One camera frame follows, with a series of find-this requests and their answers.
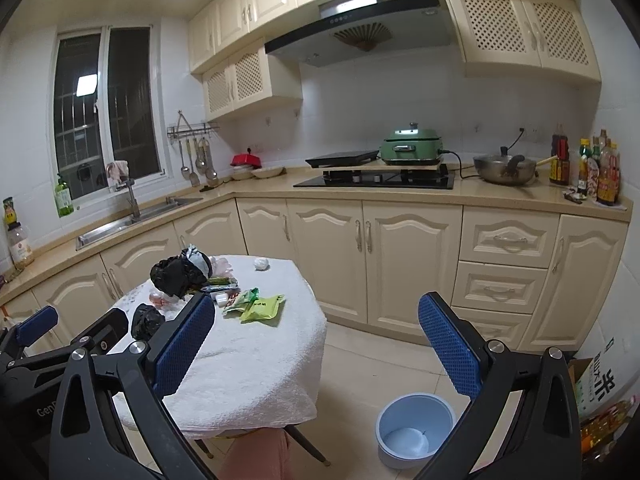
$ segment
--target blue gripper pad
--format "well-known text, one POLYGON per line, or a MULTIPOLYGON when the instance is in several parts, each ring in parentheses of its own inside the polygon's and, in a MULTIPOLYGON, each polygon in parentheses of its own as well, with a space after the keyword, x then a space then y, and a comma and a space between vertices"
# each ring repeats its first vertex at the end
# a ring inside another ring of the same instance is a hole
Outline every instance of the blue gripper pad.
POLYGON ((418 321, 456 391, 474 400, 482 387, 478 359, 429 294, 420 298, 418 321))
POLYGON ((50 305, 37 311, 15 329, 15 339, 20 346, 31 346, 58 324, 58 313, 50 305))
POLYGON ((213 300, 205 294, 189 319, 156 362, 154 392, 162 397, 173 395, 196 357, 200 346, 213 326, 216 309, 213 300))

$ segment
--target white towel tablecloth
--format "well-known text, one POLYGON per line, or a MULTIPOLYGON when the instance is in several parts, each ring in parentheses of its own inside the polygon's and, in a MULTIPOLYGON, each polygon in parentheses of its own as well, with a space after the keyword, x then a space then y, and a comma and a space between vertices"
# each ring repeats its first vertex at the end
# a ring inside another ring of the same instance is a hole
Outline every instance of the white towel tablecloth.
MULTIPOLYGON (((187 438, 210 438, 225 430, 283 428, 316 417, 326 319, 308 283, 290 260, 270 259, 270 268, 254 269, 252 256, 226 256, 242 290, 260 289, 260 297, 284 294, 279 321, 241 324, 237 317, 216 320, 178 391, 163 399, 187 438)), ((151 280, 114 306, 129 319, 140 303, 149 304, 151 280)), ((167 320, 178 309, 163 310, 167 320)), ((127 334, 110 353, 133 341, 127 334)), ((135 423, 123 394, 114 397, 122 422, 135 423)))

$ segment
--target metal screw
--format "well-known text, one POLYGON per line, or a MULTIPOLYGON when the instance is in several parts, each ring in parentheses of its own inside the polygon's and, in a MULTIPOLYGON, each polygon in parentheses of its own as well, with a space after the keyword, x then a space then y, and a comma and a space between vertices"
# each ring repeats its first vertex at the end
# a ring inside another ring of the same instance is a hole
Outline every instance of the metal screw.
POLYGON ((489 350, 494 354, 501 354, 504 352, 504 343, 502 341, 498 341, 497 339, 491 339, 489 341, 489 350))
POLYGON ((86 350, 84 348, 76 348, 73 352, 71 352, 71 358, 74 361, 79 361, 86 355, 86 350))
POLYGON ((129 345, 129 352, 132 354, 142 354, 145 351, 146 343, 144 341, 134 341, 129 345))
POLYGON ((562 359, 562 350, 559 348, 556 348, 555 346, 552 346, 549 349, 549 355, 553 358, 553 359, 562 359))

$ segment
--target countertop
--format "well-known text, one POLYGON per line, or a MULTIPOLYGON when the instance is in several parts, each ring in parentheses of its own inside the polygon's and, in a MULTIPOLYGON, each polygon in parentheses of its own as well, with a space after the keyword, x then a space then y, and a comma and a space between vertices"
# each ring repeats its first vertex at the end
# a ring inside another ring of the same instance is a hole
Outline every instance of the countertop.
MULTIPOLYGON (((626 210, 608 208, 595 203, 575 204, 562 195, 564 188, 550 186, 545 179, 535 179, 520 187, 497 186, 478 177, 461 180, 456 175, 451 190, 409 188, 300 188, 294 184, 321 174, 322 170, 293 169, 289 173, 267 179, 251 178, 239 182, 228 182, 204 193, 193 192, 185 197, 202 197, 203 200, 161 216, 140 222, 108 238, 76 251, 75 240, 66 241, 42 253, 11 283, 0 290, 0 305, 16 298, 47 278, 71 267, 101 251, 133 238, 143 232, 161 226, 190 213, 231 198, 317 198, 326 200, 375 200, 378 202, 417 202, 468 205, 520 209, 558 214, 570 214, 630 222, 633 203, 622 197, 626 210)), ((463 170, 463 174, 475 171, 463 170)))

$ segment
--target pink pants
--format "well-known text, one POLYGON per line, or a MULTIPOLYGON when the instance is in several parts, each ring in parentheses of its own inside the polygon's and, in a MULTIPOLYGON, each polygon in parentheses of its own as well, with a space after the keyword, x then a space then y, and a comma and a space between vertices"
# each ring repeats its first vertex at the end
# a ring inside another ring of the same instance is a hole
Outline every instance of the pink pants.
POLYGON ((222 463, 220 480, 294 480, 284 430, 262 428, 238 438, 222 463))

